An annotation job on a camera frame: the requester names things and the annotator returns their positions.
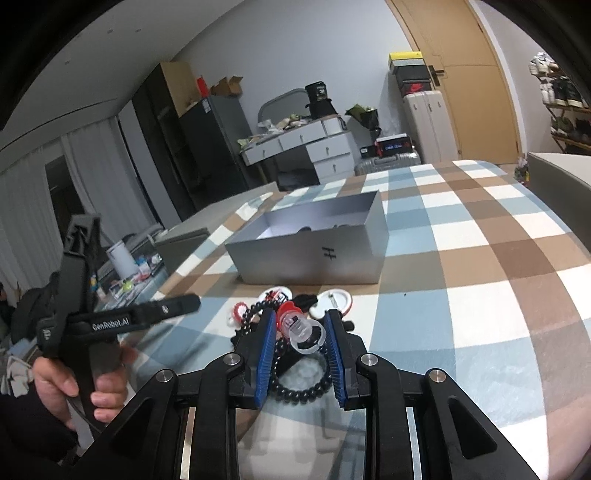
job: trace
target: silver suitcase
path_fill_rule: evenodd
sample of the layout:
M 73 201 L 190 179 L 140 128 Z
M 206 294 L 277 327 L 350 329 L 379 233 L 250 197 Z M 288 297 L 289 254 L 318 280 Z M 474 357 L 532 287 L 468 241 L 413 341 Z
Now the silver suitcase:
M 355 166 L 355 175 L 367 175 L 376 171 L 392 170 L 394 168 L 412 167 L 420 165 L 421 157 L 416 151 L 399 153 L 393 157 L 368 158 Z
M 404 97 L 411 136 L 424 163 L 458 160 L 456 139 L 443 95 L 438 90 Z

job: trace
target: clear plastic pacifier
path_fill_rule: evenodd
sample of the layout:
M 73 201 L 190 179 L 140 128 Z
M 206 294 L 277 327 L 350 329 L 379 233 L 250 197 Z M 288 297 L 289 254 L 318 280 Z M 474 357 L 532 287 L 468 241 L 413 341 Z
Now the clear plastic pacifier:
M 326 340 L 326 330 L 316 320 L 309 319 L 292 301 L 282 304 L 277 310 L 277 328 L 291 346 L 302 355 L 317 352 Z

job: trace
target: black jacket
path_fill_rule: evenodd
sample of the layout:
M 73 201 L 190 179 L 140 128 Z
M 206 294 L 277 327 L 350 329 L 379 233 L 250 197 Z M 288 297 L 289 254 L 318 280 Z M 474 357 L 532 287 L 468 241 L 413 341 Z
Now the black jacket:
M 55 418 L 30 385 L 18 398 L 0 395 L 0 478 L 63 480 L 56 462 L 76 445 L 76 434 Z

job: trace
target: white curtain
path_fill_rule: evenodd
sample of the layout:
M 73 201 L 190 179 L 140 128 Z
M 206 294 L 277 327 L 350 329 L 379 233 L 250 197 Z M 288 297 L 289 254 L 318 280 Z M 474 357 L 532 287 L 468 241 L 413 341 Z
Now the white curtain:
M 0 174 L 0 281 L 10 286 L 7 295 L 17 283 L 23 292 L 46 285 L 59 270 L 62 250 L 38 148 Z
M 61 144 L 80 201 L 86 213 L 101 215 L 108 243 L 155 223 L 115 118 L 74 130 Z

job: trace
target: checkered bedspread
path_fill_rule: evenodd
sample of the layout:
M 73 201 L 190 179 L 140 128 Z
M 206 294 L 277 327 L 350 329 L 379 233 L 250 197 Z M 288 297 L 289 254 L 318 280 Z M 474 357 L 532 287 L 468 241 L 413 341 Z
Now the checkered bedspread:
M 380 283 L 344 287 L 355 333 L 398 368 L 446 370 L 541 479 L 567 476 L 591 444 L 589 253 L 537 197 L 486 162 L 390 170 L 243 205 L 157 293 L 194 292 L 202 306 L 140 341 L 138 383 L 164 367 L 203 368 L 231 350 L 232 306 L 267 286 L 241 283 L 223 243 L 254 214 L 371 190 L 381 192 L 390 239 Z M 284 383 L 306 388 L 319 375 L 304 359 Z M 364 429 L 364 414 L 339 410 L 331 392 L 305 406 L 270 398 L 240 444 L 242 476 L 362 478 Z

